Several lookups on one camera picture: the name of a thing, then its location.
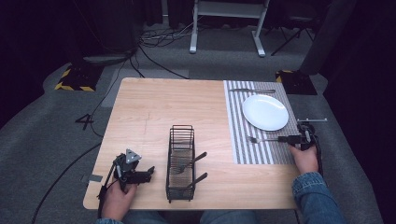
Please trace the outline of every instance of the yellow black tape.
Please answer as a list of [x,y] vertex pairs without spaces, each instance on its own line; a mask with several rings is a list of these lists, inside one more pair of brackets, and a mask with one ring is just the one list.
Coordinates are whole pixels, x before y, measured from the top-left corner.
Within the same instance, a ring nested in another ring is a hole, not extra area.
[[55,90],[66,90],[66,91],[95,91],[95,86],[98,76],[89,74],[89,77],[96,77],[95,79],[78,80],[76,74],[73,74],[71,66],[67,67],[61,76],[58,84],[55,86]]
[[290,71],[290,70],[280,70],[280,71],[277,71],[276,73],[275,73],[275,77],[276,77],[276,82],[282,82],[282,74],[285,74],[285,73],[293,73],[293,71]]

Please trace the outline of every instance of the black curtain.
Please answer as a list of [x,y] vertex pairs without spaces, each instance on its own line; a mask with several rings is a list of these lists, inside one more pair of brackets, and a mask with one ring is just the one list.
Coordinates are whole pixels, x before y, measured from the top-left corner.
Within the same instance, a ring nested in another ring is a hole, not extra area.
[[321,69],[324,92],[352,151],[373,185],[384,223],[396,223],[396,3],[358,1]]
[[41,96],[46,76],[64,64],[51,23],[40,2],[0,1],[0,128]]
[[136,11],[140,11],[138,16],[148,26],[155,23],[163,23],[162,5],[161,0],[134,0]]
[[[268,4],[267,13],[265,14],[265,20],[262,27],[265,29],[278,28],[282,24],[283,11],[281,9],[281,4],[283,1],[296,1],[296,0],[270,0]],[[305,2],[313,6],[320,14],[323,8],[330,4],[332,0],[298,0],[299,2]]]
[[189,25],[192,23],[192,11],[194,0],[167,0],[169,26],[177,29],[182,23]]

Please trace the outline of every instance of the human hand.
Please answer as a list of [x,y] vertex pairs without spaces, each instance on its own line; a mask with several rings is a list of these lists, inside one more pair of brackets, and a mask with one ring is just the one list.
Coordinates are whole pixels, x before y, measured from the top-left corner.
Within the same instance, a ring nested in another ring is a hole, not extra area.
[[122,221],[131,206],[136,190],[136,184],[127,185],[124,191],[121,190],[119,182],[112,184],[105,196],[102,217]]
[[294,161],[301,175],[318,171],[317,147],[312,146],[307,150],[301,151],[300,149],[289,145],[289,151],[293,155]]

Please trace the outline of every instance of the fork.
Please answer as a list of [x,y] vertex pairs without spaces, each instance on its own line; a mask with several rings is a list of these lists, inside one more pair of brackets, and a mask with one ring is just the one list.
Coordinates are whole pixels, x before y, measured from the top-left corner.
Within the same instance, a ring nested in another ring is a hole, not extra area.
[[195,163],[196,161],[200,160],[201,158],[205,157],[207,155],[206,152],[202,153],[201,155],[195,157],[193,160],[187,162],[186,164],[184,164],[184,162],[182,162],[178,167],[175,167],[174,169],[172,169],[172,174],[173,175],[178,175],[184,172],[184,169],[186,169],[187,166],[189,166],[190,164]]
[[277,138],[260,139],[260,138],[256,138],[256,137],[247,135],[247,140],[252,144],[257,144],[257,143],[265,142],[265,141],[277,141],[278,139]]

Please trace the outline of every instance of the dish rack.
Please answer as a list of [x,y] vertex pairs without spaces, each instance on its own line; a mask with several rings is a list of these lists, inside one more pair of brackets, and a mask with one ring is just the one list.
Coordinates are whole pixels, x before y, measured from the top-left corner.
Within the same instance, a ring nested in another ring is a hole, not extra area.
[[[170,129],[166,174],[166,197],[172,200],[192,200],[195,192],[194,129],[191,125],[173,125]],[[185,166],[183,172],[175,172]]]

